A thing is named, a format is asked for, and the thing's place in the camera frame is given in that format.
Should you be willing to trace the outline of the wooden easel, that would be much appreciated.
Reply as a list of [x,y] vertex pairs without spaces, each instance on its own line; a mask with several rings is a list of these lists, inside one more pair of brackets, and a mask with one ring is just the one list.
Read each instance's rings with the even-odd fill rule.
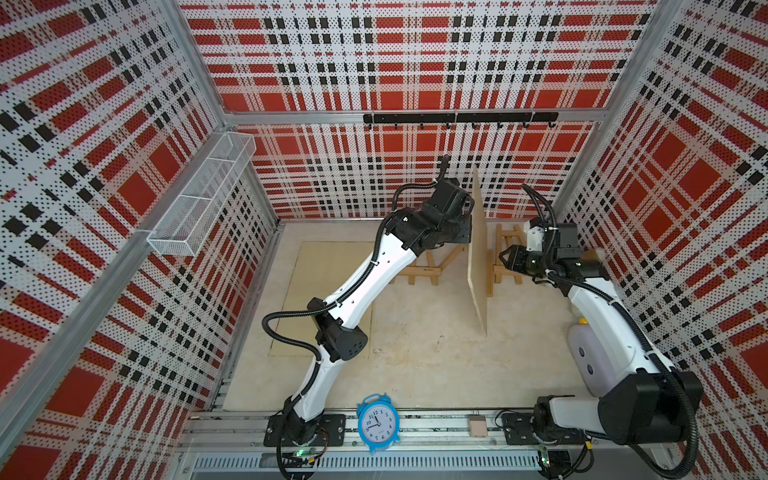
[[505,276],[511,276],[516,285],[523,283],[523,276],[516,273],[508,266],[510,261],[509,252],[511,247],[524,246],[526,238],[522,226],[519,223],[502,224],[495,226],[494,248],[491,251],[490,260],[490,287],[489,295],[493,295],[493,289],[497,284],[501,284]]
[[407,279],[409,285],[415,285],[418,278],[426,278],[432,286],[438,286],[442,269],[437,264],[432,250],[423,252],[414,262],[401,270],[397,276]]
[[485,295],[488,298],[492,298],[494,295],[494,289],[493,295],[489,295],[489,271],[492,250],[493,249],[486,249],[484,252],[481,252],[481,248],[472,243],[455,246],[444,246],[438,250],[440,254],[444,254],[444,256],[442,256],[438,262],[438,265],[442,269],[442,272],[444,272],[459,257],[464,255],[467,261],[468,285],[470,287],[474,287],[475,289],[482,287],[484,289]]

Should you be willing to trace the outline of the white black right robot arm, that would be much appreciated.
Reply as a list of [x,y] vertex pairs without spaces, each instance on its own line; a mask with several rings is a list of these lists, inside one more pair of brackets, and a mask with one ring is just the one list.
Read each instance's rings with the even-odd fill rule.
[[508,270],[557,288],[581,316],[568,345],[588,397],[538,398],[532,433],[555,445],[577,431],[627,446],[659,477],[682,479],[695,466],[703,396],[698,377],[676,367],[632,317],[596,257],[577,246],[577,227],[540,218],[525,224],[526,239],[500,252]]

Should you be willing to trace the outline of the plywood board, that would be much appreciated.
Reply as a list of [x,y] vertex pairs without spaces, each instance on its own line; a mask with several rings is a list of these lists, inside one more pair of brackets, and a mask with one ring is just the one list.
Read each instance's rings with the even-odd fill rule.
[[[311,310],[313,298],[324,300],[338,290],[370,256],[372,242],[302,242],[294,272],[280,310]],[[372,307],[363,315],[359,326],[368,332],[372,323]],[[317,327],[311,317],[281,318],[275,323],[278,334],[316,344]],[[305,349],[272,341],[271,357],[311,357]]]
[[471,212],[471,241],[468,250],[467,282],[474,305],[479,331],[483,336],[487,334],[487,283],[488,283],[488,227],[486,214],[483,207],[483,195],[479,172],[476,168],[472,172],[471,196],[474,207]]

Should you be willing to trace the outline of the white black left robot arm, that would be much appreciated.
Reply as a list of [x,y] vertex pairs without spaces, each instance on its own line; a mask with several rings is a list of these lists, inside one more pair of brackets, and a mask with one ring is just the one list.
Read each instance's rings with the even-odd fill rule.
[[[394,193],[391,212],[379,224],[371,254],[324,299],[312,299],[305,310],[278,311],[261,320],[274,341],[311,353],[313,361],[299,390],[272,417],[276,448],[284,442],[309,444],[320,429],[327,397],[342,367],[367,345],[359,322],[384,288],[423,252],[471,239],[474,199],[455,178],[446,176],[449,158],[439,158],[439,174],[430,183],[406,183]],[[277,333],[275,320],[310,317],[314,343]]]

